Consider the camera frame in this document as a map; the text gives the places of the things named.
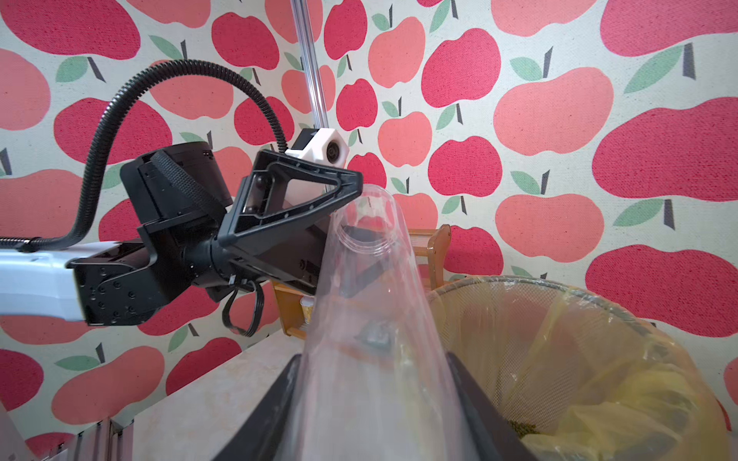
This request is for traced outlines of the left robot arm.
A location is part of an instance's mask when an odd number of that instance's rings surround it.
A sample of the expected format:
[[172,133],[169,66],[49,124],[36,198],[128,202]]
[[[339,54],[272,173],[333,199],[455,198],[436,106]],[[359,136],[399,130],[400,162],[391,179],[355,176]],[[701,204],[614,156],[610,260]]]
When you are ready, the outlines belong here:
[[361,195],[361,174],[272,151],[232,197],[205,142],[123,166],[138,237],[1,253],[1,312],[138,326],[191,287],[215,302],[263,295],[266,280],[317,290],[330,217]]

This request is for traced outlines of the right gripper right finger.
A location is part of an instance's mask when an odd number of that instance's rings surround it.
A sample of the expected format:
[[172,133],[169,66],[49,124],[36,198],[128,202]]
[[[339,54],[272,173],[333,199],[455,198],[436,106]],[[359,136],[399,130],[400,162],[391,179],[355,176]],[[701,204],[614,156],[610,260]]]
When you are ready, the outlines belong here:
[[446,353],[446,358],[479,459],[536,461],[536,457],[522,444],[517,433],[492,405],[462,361],[453,353]]

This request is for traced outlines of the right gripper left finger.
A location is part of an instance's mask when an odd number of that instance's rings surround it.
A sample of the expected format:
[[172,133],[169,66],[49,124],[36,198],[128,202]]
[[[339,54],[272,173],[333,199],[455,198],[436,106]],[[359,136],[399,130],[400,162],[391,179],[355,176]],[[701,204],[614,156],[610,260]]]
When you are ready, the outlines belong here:
[[215,461],[272,461],[282,445],[302,356],[294,355]]

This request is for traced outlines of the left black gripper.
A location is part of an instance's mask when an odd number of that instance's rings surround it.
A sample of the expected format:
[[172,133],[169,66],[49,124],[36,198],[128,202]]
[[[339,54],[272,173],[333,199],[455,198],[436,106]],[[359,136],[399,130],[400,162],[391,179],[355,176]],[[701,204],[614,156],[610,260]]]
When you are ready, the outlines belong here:
[[215,234],[184,249],[193,283],[218,292],[270,279],[313,294],[331,215],[362,190],[359,172],[260,151]]

